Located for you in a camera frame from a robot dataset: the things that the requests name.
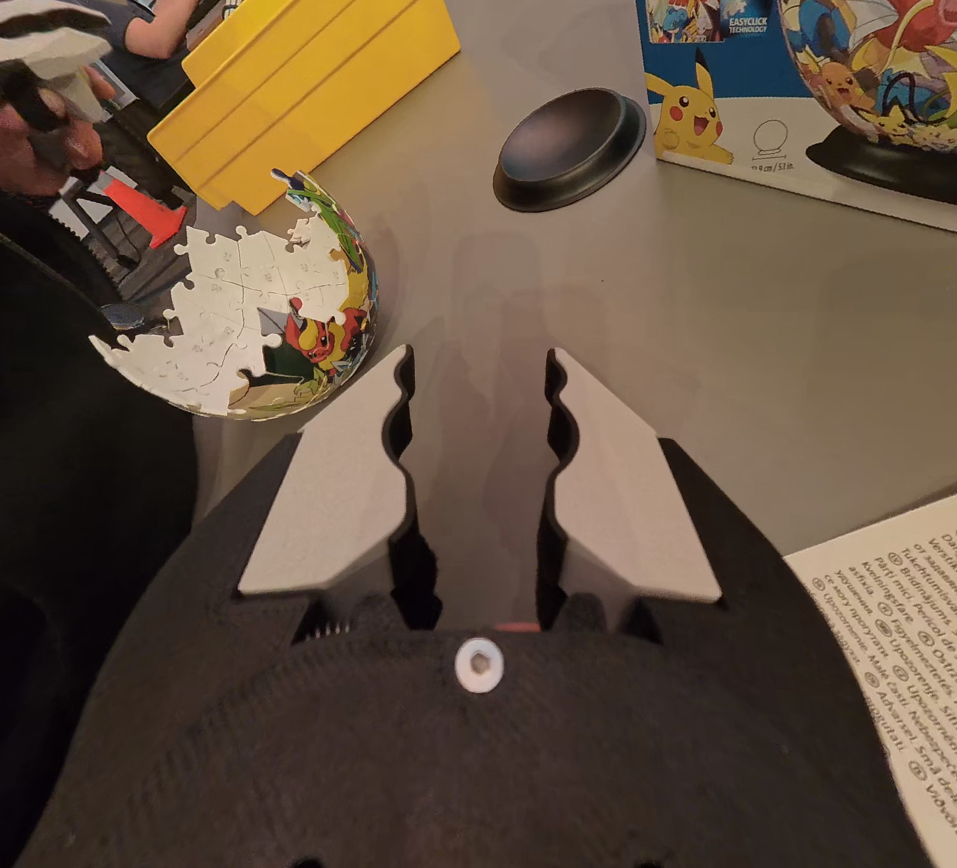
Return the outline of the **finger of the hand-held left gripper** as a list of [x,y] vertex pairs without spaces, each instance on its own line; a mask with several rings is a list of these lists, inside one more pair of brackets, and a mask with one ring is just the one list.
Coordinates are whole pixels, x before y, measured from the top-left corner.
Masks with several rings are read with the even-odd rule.
[[60,28],[102,36],[110,22],[101,12],[64,0],[1,0],[1,38]]
[[85,68],[109,51],[106,40],[89,33],[32,33],[2,39],[2,99],[10,104],[11,72],[31,72],[40,90],[60,94],[80,120],[102,120],[102,106]]

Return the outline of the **black round ball stand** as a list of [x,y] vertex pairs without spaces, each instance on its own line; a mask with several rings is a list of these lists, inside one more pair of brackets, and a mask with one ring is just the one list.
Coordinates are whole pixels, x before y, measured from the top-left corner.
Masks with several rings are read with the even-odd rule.
[[557,96],[521,120],[502,144],[492,180],[496,200],[524,213],[577,203],[614,180],[647,133],[642,107],[614,90]]

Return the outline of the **yellow plastic bin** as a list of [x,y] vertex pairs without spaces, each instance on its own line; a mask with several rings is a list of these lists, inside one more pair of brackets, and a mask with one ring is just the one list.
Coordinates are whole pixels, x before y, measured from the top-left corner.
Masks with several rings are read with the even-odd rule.
[[258,215],[461,50],[444,0],[243,0],[184,60],[149,133],[208,205]]

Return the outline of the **person's left hand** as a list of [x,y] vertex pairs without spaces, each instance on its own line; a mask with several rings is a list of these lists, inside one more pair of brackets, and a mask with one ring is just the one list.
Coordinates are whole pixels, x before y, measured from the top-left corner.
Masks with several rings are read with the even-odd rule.
[[[40,91],[55,114],[68,120],[65,143],[74,172],[99,169],[102,143],[93,123],[80,120],[68,111],[60,94]],[[42,162],[30,146],[29,127],[18,112],[2,99],[1,187],[10,194],[56,196],[72,173],[61,173]]]

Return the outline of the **orange cone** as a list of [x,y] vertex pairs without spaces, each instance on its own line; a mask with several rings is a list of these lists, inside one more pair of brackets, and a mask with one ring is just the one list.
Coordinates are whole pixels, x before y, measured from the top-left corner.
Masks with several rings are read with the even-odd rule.
[[123,180],[112,179],[104,188],[103,195],[148,232],[152,250],[174,239],[187,215],[185,205],[169,208]]

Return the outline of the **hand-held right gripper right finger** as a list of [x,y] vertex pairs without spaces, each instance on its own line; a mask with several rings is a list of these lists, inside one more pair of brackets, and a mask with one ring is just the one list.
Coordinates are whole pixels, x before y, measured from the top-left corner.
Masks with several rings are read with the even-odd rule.
[[625,625],[634,603],[715,603],[716,575],[662,439],[562,348],[546,355],[548,475],[537,534],[536,614],[553,625],[575,594]]

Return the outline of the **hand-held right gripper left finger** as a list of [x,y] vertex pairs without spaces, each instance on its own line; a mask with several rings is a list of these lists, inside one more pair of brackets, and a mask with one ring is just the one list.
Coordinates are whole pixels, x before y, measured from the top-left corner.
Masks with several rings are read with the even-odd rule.
[[389,590],[389,539],[414,503],[405,445],[389,430],[413,392],[413,347],[403,345],[304,425],[238,581],[243,597],[317,593],[326,607],[353,607]]

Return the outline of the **white instruction leaflet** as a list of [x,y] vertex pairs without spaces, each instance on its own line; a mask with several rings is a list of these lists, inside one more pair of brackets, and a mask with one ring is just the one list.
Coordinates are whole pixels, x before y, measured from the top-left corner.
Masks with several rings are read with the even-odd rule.
[[956,496],[786,556],[843,648],[904,807],[956,865]]

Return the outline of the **person's black clothing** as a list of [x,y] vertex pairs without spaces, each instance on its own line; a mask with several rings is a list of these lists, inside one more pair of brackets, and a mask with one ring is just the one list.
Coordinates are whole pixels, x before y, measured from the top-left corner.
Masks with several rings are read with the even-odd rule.
[[101,262],[41,205],[1,205],[1,859],[15,862],[138,599],[189,532],[192,418],[128,382]]

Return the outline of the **colourful puzzle box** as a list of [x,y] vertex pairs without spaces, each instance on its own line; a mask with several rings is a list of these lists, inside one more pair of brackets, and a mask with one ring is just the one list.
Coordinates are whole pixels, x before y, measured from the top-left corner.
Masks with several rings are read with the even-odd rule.
[[636,0],[655,156],[956,229],[956,0]]

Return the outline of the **partly built puzzle ball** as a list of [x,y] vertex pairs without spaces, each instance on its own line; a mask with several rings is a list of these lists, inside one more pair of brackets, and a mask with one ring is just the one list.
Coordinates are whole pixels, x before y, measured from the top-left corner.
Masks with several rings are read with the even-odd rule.
[[285,237],[187,227],[174,252],[188,271],[162,313],[179,333],[88,338],[128,382],[189,413],[265,421],[315,407],[373,343],[379,277],[360,231],[313,177],[271,175],[305,215]]

